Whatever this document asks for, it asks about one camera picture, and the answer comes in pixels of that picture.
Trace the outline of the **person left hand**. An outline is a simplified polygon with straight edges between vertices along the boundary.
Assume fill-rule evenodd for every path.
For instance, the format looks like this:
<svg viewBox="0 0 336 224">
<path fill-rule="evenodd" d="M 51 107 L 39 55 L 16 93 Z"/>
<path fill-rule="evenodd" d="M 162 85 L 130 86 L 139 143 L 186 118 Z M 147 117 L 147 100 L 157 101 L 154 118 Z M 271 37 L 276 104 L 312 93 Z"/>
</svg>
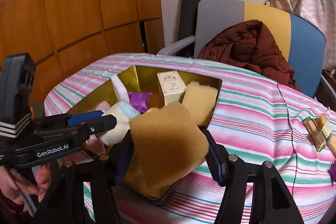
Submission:
<svg viewBox="0 0 336 224">
<path fill-rule="evenodd" d="M 36 185 L 24 178 L 15 170 L 8 171 L 1 166 L 1 192 L 6 198 L 18 205 L 24 204 L 24 200 L 18 192 L 18 187 L 23 194 L 37 195 L 39 202 L 43 200 L 51 183 L 50 163 L 43 164 L 36 173 Z"/>
</svg>

